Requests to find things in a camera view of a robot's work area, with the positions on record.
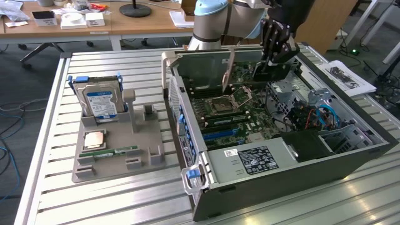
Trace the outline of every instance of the warning label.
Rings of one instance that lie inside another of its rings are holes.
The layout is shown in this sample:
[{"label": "warning label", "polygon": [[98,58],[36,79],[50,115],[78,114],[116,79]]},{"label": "warning label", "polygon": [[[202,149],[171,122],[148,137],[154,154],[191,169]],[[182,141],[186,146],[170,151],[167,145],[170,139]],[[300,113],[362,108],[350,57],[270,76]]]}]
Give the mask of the warning label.
[{"label": "warning label", "polygon": [[238,153],[250,175],[279,168],[267,146],[239,151]]}]

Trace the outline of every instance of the side panel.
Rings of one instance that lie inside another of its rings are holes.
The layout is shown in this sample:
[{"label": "side panel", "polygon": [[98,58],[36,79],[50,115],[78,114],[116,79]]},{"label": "side panel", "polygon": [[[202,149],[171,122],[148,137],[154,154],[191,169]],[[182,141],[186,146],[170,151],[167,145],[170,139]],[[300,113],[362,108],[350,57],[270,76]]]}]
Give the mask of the side panel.
[{"label": "side panel", "polygon": [[194,220],[202,221],[308,188],[343,179],[371,159],[360,151],[330,161],[283,171],[232,186],[208,190],[195,206]]}]

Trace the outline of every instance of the hard drive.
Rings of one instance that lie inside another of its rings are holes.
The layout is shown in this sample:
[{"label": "hard drive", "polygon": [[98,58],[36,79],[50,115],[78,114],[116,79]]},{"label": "hard drive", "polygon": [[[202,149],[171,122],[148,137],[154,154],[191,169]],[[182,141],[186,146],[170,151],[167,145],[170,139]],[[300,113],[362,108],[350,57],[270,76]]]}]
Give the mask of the hard drive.
[{"label": "hard drive", "polygon": [[88,77],[79,76],[70,86],[78,96],[83,116],[95,116],[98,122],[116,120],[118,113],[127,111],[122,97],[122,76]]}]

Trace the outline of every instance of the aluminum table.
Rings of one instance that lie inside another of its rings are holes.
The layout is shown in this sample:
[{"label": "aluminum table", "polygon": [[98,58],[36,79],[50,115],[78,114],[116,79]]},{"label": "aluminum table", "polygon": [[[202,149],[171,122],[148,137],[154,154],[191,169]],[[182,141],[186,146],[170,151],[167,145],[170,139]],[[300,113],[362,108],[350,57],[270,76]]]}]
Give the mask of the aluminum table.
[{"label": "aluminum table", "polygon": [[[156,101],[164,149],[176,157],[160,82],[160,54],[172,49],[74,53],[60,59],[48,108],[15,224],[130,225],[331,225],[400,222],[400,148],[368,162],[346,179],[222,215],[192,221],[180,168],[75,184],[71,181],[80,104],[67,76],[116,75],[135,88],[140,107]],[[308,46],[302,52],[320,64]],[[374,119],[400,139],[400,122],[370,96],[355,98]]]}]

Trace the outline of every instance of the white cable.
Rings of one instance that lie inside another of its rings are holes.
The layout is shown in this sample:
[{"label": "white cable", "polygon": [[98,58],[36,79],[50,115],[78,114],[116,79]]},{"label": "white cable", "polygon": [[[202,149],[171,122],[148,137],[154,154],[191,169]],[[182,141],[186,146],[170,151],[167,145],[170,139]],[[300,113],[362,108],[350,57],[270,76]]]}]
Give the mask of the white cable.
[{"label": "white cable", "polygon": [[[30,102],[24,102],[23,104],[19,105],[19,107],[15,107],[15,108],[11,108],[11,109],[3,109],[0,107],[0,110],[2,111],[14,111],[14,110],[22,110],[22,111],[24,111],[23,107],[31,105],[32,103],[42,102],[42,101],[48,101],[48,100],[50,100],[50,98],[38,98],[38,99],[35,99],[35,100],[32,100]],[[36,112],[36,111],[40,111],[40,110],[44,110],[44,109],[46,109],[46,107],[39,108],[39,109],[26,110],[26,112]]]},{"label": "white cable", "polygon": [[162,7],[162,8],[172,9],[172,10],[180,9],[180,7],[179,7],[179,8],[171,8],[171,7],[159,5],[159,4],[156,4],[156,3],[146,2],[146,1],[136,1],[136,2],[139,2],[139,3],[142,3],[142,4],[148,4],[148,5],[152,5],[152,6],[159,6],[159,7]]},{"label": "white cable", "polygon": [[[111,2],[115,2],[115,1],[132,2],[132,0],[111,0]],[[104,2],[104,0],[94,0],[91,2]],[[136,1],[136,3],[148,4],[148,5],[158,6],[158,7],[162,7],[162,8],[167,8],[167,9],[171,9],[171,10],[180,9],[180,7],[179,8],[171,8],[168,6],[163,6],[163,5],[159,5],[156,3],[151,3],[151,2],[147,2],[147,1]]]}]

